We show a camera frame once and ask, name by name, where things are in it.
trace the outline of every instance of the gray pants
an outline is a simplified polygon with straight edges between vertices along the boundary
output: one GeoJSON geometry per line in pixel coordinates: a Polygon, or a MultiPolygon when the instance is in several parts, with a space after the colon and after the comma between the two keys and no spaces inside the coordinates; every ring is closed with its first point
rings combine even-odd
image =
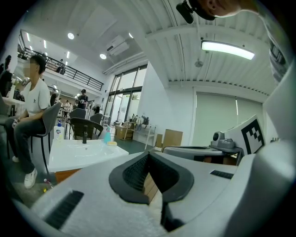
{"type": "Polygon", "coordinates": [[[42,119],[19,122],[14,128],[12,127],[14,119],[10,117],[5,122],[5,129],[12,151],[18,157],[22,170],[29,174],[35,166],[31,162],[28,139],[35,134],[44,134],[45,127],[42,119]]]}

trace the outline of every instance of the white sink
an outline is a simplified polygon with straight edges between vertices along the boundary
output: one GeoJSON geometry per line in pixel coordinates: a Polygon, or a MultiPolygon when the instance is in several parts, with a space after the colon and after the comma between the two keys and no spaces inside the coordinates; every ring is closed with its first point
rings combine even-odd
{"type": "Polygon", "coordinates": [[[118,146],[107,146],[103,140],[53,140],[48,169],[60,172],[83,168],[129,153],[118,146]]]}

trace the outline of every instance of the soap bottle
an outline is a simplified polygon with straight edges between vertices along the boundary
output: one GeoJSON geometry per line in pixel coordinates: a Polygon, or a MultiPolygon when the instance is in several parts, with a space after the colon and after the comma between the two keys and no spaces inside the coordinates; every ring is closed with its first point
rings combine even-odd
{"type": "Polygon", "coordinates": [[[64,139],[64,127],[62,127],[60,120],[57,126],[54,126],[54,132],[55,132],[55,140],[61,141],[64,139]]]}
{"type": "Polygon", "coordinates": [[[110,127],[107,126],[107,132],[106,132],[106,135],[104,137],[104,143],[108,143],[111,141],[111,134],[110,134],[110,127]]]}

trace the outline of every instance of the faucet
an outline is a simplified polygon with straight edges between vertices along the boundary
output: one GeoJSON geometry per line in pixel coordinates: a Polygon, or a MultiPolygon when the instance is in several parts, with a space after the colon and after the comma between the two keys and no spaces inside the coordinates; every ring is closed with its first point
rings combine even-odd
{"type": "Polygon", "coordinates": [[[83,138],[82,138],[83,144],[86,144],[86,139],[87,139],[87,125],[84,125],[84,132],[83,132],[83,138]]]}

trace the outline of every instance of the balcony railing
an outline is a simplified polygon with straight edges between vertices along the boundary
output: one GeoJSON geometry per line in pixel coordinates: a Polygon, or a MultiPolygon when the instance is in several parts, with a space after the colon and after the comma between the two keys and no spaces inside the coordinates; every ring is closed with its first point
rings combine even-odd
{"type": "MultiPolygon", "coordinates": [[[[28,48],[24,48],[22,53],[19,55],[20,58],[28,59],[31,58],[33,55],[41,55],[40,53],[30,50],[28,48]]],[[[87,86],[90,86],[94,89],[101,90],[103,83],[97,81],[96,79],[70,67],[67,66],[56,59],[51,57],[46,57],[46,68],[52,71],[55,71],[59,74],[62,74],[66,77],[73,79],[74,81],[79,81],[87,86]]]]}

